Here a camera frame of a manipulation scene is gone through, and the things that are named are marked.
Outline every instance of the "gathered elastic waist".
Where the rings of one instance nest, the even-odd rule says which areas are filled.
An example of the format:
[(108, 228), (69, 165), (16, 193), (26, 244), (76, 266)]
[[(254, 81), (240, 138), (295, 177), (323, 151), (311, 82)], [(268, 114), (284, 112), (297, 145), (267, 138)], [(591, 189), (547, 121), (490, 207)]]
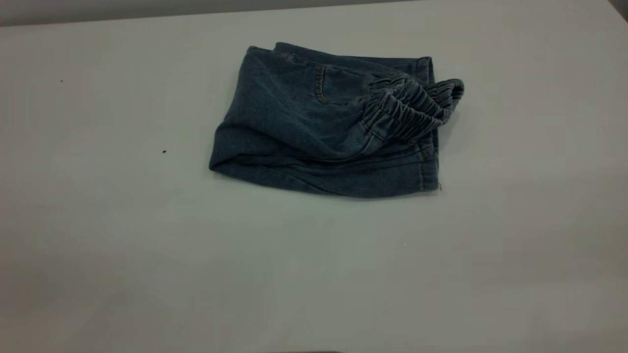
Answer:
[(362, 123), (383, 141), (414, 144), (449, 120), (463, 93), (455, 79), (426, 87), (406, 74), (375, 80)]

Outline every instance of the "jeans pocket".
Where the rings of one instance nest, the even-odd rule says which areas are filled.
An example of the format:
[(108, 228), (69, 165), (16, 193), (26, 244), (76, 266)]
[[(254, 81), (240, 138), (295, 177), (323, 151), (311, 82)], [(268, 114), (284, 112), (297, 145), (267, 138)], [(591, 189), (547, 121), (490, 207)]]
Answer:
[(374, 77), (366, 72), (336, 65), (323, 65), (292, 54), (295, 63), (310, 66), (314, 71), (313, 94), (322, 104), (348, 105), (363, 102), (369, 95)]

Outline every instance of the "blue denim jeans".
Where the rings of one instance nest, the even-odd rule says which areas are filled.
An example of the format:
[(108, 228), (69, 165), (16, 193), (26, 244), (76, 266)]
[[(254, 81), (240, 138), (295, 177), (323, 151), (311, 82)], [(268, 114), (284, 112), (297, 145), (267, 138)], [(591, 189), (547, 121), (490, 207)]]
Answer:
[(352, 197), (438, 188), (437, 128), (464, 92), (431, 58), (343, 57), (250, 47), (215, 134), (213, 171), (269, 187)]

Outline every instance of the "white surface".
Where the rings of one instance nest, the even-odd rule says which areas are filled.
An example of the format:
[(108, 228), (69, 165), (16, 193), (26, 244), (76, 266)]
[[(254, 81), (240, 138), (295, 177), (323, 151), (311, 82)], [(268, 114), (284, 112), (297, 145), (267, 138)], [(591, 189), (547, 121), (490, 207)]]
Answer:
[[(275, 41), (463, 79), (443, 191), (207, 170), (246, 48)], [(627, 64), (602, 0), (1, 29), (0, 351), (627, 352)]]

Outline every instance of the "gray wall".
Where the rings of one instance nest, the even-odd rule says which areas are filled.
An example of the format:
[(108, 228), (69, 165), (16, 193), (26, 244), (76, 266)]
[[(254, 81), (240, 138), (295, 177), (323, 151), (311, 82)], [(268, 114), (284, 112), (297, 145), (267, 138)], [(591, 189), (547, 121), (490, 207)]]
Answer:
[(400, 0), (0, 0), (0, 26), (393, 1)]

